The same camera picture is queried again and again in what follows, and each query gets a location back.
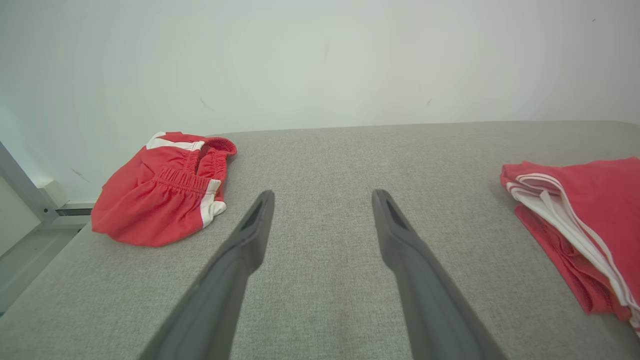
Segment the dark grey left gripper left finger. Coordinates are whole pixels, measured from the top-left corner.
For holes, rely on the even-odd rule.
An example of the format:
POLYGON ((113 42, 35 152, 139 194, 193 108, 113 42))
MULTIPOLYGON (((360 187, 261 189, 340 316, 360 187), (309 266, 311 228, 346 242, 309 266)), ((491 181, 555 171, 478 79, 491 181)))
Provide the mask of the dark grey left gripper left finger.
POLYGON ((142 351, 142 360, 228 360, 249 277, 263 264, 275 194, 263 191, 142 351))

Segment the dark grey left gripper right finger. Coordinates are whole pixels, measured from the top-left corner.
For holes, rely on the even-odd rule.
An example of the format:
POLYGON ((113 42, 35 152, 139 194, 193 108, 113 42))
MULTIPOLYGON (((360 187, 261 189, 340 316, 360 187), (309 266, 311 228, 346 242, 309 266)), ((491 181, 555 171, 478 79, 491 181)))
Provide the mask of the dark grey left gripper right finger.
POLYGON ((379 250, 393 271, 415 360, 505 360, 479 319, 391 194, 371 197, 379 250))

